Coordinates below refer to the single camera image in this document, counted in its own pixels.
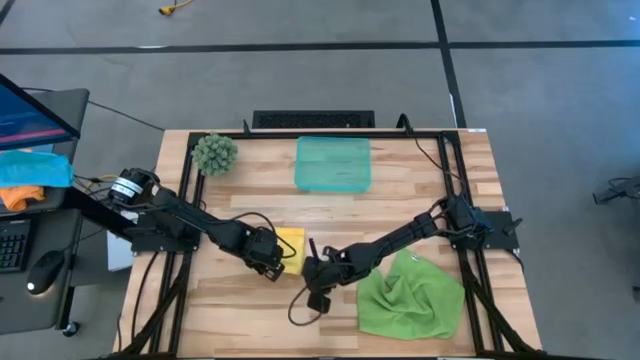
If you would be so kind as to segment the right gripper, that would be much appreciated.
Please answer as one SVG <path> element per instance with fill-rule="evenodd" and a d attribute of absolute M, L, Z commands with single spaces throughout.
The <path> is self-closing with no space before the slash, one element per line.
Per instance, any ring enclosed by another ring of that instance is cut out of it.
<path fill-rule="evenodd" d="M 346 248 L 336 249 L 325 246 L 316 248 L 313 238 L 309 238 L 310 255 L 305 258 L 302 276 L 307 289 L 312 293 L 328 293 L 337 286 L 353 282 L 353 263 Z"/>

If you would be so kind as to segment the yellow microfiber towel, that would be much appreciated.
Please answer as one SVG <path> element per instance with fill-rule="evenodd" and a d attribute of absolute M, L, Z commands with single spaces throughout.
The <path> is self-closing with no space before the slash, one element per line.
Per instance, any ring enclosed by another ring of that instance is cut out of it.
<path fill-rule="evenodd" d="M 291 275 L 302 273 L 305 259 L 306 236 L 304 228 L 276 227 L 278 245 L 283 249 L 281 263 L 284 272 Z"/>

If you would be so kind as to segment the green microfiber towel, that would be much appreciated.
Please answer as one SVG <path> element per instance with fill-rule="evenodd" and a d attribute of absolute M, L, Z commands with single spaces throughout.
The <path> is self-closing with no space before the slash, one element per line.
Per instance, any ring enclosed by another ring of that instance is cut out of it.
<path fill-rule="evenodd" d="M 400 340 L 449 338 L 458 329 L 465 290 L 448 273 L 407 249 L 390 270 L 357 285 L 359 330 Z"/>

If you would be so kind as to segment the teal plastic basket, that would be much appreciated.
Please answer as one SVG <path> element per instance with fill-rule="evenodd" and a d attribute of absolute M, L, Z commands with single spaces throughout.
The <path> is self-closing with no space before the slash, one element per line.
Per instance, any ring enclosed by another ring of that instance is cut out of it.
<path fill-rule="evenodd" d="M 371 182 L 371 144 L 367 138 L 298 138 L 294 168 L 294 183 L 298 189 L 364 193 Z"/>

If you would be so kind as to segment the green artificial plant ball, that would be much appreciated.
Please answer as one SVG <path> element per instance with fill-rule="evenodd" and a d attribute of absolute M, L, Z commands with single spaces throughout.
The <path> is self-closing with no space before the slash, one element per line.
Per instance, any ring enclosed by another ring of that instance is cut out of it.
<path fill-rule="evenodd" d="M 231 138 L 210 133 L 198 140 L 191 155 L 203 176 L 219 176 L 233 169 L 238 147 Z"/>

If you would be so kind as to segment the black vented box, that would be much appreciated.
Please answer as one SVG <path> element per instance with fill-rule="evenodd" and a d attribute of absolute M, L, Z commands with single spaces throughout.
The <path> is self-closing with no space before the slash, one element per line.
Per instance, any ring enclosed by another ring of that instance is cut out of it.
<path fill-rule="evenodd" d="M 292 128 L 374 128 L 373 111 L 302 111 L 256 110 L 253 113 L 254 129 Z"/>

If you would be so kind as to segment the white box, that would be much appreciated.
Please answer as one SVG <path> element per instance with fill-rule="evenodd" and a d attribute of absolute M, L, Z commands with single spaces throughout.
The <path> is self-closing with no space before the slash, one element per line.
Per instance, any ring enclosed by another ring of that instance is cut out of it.
<path fill-rule="evenodd" d="M 133 265 L 134 255 L 131 243 L 111 231 L 107 232 L 107 269 L 117 272 L 130 268 Z"/>

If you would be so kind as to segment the black computer mouse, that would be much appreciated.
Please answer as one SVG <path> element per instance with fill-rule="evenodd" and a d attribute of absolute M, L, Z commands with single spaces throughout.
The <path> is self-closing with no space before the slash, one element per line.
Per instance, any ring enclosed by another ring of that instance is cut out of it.
<path fill-rule="evenodd" d="M 56 280 L 65 262 L 65 254 L 61 250 L 45 253 L 31 268 L 27 279 L 27 290 L 31 295 L 46 292 Z"/>

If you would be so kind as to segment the grey rolling desk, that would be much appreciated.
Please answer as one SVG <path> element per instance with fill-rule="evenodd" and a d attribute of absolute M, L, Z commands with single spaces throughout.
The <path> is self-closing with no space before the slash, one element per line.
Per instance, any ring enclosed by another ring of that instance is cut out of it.
<path fill-rule="evenodd" d="M 36 92 L 38 102 L 76 130 L 82 123 L 89 100 L 86 89 Z M 3 222 L 29 220 L 26 266 L 22 272 L 0 272 L 0 335 L 69 327 L 74 287 L 70 285 L 74 247 L 83 225 L 78 209 L 51 208 L 27 214 L 1 214 Z M 27 289 L 29 271 L 48 252 L 65 250 L 64 261 L 54 281 L 43 293 Z"/>

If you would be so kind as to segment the blue cloth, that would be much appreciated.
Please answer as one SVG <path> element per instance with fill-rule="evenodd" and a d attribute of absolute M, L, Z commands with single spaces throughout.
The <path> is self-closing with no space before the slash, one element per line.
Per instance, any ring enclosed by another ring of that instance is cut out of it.
<path fill-rule="evenodd" d="M 64 155 L 20 150 L 0 153 L 0 188 L 66 188 L 72 186 L 73 178 L 73 167 Z"/>

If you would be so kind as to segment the orange cloth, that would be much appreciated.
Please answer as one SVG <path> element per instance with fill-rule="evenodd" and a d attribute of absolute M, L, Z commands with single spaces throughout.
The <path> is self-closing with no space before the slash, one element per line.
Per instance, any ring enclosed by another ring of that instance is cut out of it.
<path fill-rule="evenodd" d="M 44 199 L 44 188 L 42 186 L 0 188 L 0 200 L 5 208 L 11 212 L 26 210 L 29 200 L 43 201 Z"/>

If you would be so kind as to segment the black keyboard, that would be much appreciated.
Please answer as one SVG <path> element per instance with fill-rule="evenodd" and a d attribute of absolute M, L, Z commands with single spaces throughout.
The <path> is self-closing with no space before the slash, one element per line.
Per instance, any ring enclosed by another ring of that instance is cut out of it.
<path fill-rule="evenodd" d="M 0 273 L 24 270 L 30 230 L 29 219 L 0 222 Z"/>

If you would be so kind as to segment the computer monitor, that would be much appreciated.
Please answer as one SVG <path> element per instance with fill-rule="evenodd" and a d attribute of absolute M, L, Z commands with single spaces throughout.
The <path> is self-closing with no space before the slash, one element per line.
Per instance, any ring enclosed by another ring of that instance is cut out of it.
<path fill-rule="evenodd" d="M 80 138 L 80 132 L 0 74 L 0 150 L 15 150 Z"/>

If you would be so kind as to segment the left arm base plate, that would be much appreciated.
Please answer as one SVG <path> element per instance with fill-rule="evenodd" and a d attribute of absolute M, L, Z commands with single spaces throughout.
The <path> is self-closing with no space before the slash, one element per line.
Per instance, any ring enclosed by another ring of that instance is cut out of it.
<path fill-rule="evenodd" d="M 199 232 L 187 231 L 179 237 L 169 235 L 137 235 L 131 239 L 132 252 L 191 252 L 199 248 Z"/>

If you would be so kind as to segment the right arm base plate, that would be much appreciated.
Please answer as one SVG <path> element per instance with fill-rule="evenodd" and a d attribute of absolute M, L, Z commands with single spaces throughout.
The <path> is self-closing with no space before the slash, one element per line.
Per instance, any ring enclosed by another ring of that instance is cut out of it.
<path fill-rule="evenodd" d="M 522 218 L 514 219 L 510 212 L 481 212 L 474 230 L 454 237 L 451 244 L 468 250 L 516 250 L 520 248 L 516 228 L 522 221 Z"/>

